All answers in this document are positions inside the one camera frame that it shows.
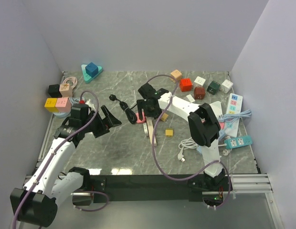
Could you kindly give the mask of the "pink plug adapter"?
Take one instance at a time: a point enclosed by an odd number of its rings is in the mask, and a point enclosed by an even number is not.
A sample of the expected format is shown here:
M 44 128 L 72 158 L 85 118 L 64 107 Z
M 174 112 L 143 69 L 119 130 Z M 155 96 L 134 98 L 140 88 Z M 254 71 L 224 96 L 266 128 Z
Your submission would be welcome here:
M 142 124 L 142 123 L 145 123 L 146 122 L 146 117 L 145 117 L 144 114 L 142 115 L 142 119 L 139 118 L 139 114 L 138 113 L 136 113 L 136 117 L 137 117 L 137 120 L 136 120 L 136 123 L 137 124 Z

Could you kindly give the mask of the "beige power strip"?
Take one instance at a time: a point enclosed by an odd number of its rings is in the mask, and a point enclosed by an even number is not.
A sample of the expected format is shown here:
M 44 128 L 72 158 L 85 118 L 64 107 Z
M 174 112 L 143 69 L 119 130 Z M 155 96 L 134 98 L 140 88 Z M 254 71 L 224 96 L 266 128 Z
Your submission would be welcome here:
M 152 146 L 157 146 L 156 138 L 153 137 L 154 125 L 153 125 L 153 118 L 147 117 L 147 127 L 148 127 L 148 135 L 150 139 L 150 143 Z

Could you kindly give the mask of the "white plug adapter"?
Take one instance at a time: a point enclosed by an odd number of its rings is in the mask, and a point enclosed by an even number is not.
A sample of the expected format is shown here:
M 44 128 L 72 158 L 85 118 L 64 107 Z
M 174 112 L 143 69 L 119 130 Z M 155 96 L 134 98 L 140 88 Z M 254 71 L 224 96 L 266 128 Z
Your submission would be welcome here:
M 195 102 L 195 99 L 193 98 L 193 96 L 191 94 L 187 95 L 185 97 L 190 103 L 194 103 Z
M 143 123 L 143 129 L 144 129 L 145 136 L 149 136 L 147 123 Z

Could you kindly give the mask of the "orange plug adapter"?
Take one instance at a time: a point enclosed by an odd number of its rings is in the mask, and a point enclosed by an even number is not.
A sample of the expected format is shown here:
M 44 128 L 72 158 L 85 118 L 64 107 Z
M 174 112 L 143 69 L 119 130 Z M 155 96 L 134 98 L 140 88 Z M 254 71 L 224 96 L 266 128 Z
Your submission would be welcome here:
M 166 113 L 164 113 L 164 114 L 162 115 L 162 117 L 161 117 L 161 120 L 162 120 L 163 122 L 165 122 L 167 118 L 168 118 L 168 115 L 167 115 Z

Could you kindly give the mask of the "yellow plug adapter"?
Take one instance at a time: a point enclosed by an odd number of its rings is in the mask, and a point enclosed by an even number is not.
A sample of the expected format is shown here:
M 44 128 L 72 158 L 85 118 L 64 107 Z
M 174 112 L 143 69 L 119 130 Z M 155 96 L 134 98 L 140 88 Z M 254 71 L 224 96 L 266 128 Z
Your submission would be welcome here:
M 173 137 L 173 134 L 174 134 L 173 129 L 169 129 L 169 128 L 167 128 L 167 129 L 165 130 L 165 136 L 166 136 L 166 137 Z

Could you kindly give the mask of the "dark red cube socket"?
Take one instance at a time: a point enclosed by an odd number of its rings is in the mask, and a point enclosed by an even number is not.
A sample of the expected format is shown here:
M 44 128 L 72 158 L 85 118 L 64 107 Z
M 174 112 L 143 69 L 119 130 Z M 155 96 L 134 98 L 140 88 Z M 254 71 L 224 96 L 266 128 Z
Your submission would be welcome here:
M 205 89 L 203 87 L 195 87 L 194 88 L 194 99 L 195 100 L 203 100 L 205 97 Z

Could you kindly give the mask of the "light blue power strip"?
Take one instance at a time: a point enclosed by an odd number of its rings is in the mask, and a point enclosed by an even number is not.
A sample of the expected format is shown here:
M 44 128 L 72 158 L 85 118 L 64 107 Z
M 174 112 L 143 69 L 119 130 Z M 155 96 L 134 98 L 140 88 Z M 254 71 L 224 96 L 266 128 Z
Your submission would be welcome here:
M 220 141 L 222 139 L 224 139 L 225 136 L 228 136 L 225 131 L 229 128 L 230 125 L 233 125 L 234 123 L 236 123 L 237 121 L 239 121 L 239 119 L 241 117 L 245 117 L 245 118 L 249 118 L 252 115 L 252 111 L 250 109 L 243 111 L 239 114 L 224 114 L 222 116 L 220 116 L 218 118 L 218 121 L 220 124 L 224 124 L 227 125 L 226 127 L 221 127 L 220 130 Z

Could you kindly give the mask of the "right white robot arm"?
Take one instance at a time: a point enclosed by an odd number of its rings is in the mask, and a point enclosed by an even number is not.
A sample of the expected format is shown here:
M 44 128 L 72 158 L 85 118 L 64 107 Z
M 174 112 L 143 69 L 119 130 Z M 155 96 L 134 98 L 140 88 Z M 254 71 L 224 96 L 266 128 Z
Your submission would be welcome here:
M 218 147 L 221 127 L 212 107 L 207 103 L 192 104 L 163 88 L 157 91 L 149 83 L 138 92 L 142 96 L 137 101 L 139 118 L 145 115 L 158 123 L 164 113 L 170 111 L 188 122 L 191 138 L 201 146 L 204 167 L 186 179 L 193 180 L 194 186 L 202 191 L 218 191 L 224 187 L 224 179 L 229 175 L 221 164 Z

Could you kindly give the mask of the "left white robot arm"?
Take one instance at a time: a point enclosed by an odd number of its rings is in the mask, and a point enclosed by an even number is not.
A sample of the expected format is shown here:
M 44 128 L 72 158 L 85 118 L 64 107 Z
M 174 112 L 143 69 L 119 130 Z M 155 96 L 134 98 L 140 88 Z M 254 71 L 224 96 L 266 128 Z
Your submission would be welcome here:
M 101 106 L 101 110 L 104 118 L 87 104 L 72 106 L 70 115 L 56 130 L 51 148 L 34 175 L 23 188 L 15 188 L 11 192 L 13 228 L 16 228 L 17 221 L 48 227 L 54 221 L 58 207 L 72 193 L 93 190 L 88 169 L 73 167 L 64 178 L 57 178 L 85 134 L 92 133 L 98 138 L 109 133 L 110 128 L 122 124 L 106 106 Z

